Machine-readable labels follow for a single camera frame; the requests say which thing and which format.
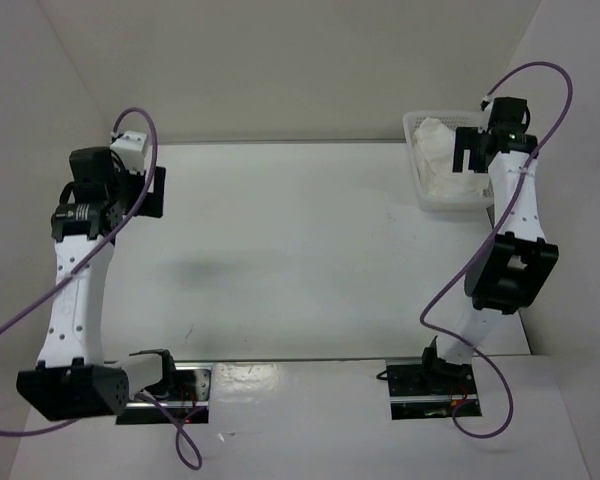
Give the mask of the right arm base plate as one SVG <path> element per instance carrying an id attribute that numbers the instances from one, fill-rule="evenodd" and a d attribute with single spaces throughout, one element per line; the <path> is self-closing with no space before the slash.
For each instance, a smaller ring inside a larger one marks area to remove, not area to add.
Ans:
<path id="1" fill-rule="evenodd" d="M 376 379 L 388 386 L 393 420 L 451 418 L 456 407 L 458 417 L 482 415 L 471 367 L 452 378 L 427 374 L 416 358 L 389 359 Z"/>

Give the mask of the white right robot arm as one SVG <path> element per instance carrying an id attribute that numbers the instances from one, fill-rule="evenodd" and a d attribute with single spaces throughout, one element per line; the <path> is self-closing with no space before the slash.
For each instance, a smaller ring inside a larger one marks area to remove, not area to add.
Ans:
<path id="1" fill-rule="evenodd" d="M 422 354 L 418 383 L 435 394 L 459 390 L 476 347 L 500 320 L 533 303 L 559 258 L 539 221 L 530 162 L 538 140 L 527 132 L 526 100 L 499 97 L 485 101 L 482 110 L 482 126 L 457 129 L 452 170 L 488 175 L 496 233 L 462 275 L 468 302 L 458 334 L 433 339 Z"/>

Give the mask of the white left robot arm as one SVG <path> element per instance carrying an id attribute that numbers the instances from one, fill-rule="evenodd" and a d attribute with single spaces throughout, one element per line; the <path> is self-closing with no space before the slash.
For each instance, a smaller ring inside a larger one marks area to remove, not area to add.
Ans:
<path id="1" fill-rule="evenodd" d="M 132 207 L 163 214 L 166 170 L 145 177 L 147 149 L 122 139 L 70 154 L 73 179 L 51 217 L 56 284 L 46 338 L 31 370 L 19 372 L 18 393 L 50 421 L 121 415 L 147 391 L 160 400 L 178 390 L 179 375 L 166 349 L 142 350 L 106 363 L 101 341 L 105 282 L 115 238 Z"/>

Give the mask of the white pleated skirt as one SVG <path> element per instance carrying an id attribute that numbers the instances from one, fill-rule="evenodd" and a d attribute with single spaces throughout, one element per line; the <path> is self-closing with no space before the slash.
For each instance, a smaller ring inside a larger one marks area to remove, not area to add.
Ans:
<path id="1" fill-rule="evenodd" d="M 444 200 L 483 198 L 489 186 L 486 174 L 452 171 L 455 130 L 440 119 L 426 117 L 414 130 L 412 145 L 424 192 Z"/>

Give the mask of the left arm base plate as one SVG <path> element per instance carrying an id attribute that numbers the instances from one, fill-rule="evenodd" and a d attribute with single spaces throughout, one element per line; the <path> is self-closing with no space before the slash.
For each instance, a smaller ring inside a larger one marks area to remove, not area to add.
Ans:
<path id="1" fill-rule="evenodd" d="M 187 425 L 207 424 L 212 372 L 212 363 L 177 362 L 173 387 L 156 399 L 178 421 Z M 169 423 L 155 406 L 144 401 L 130 401 L 115 421 L 116 425 L 121 426 Z"/>

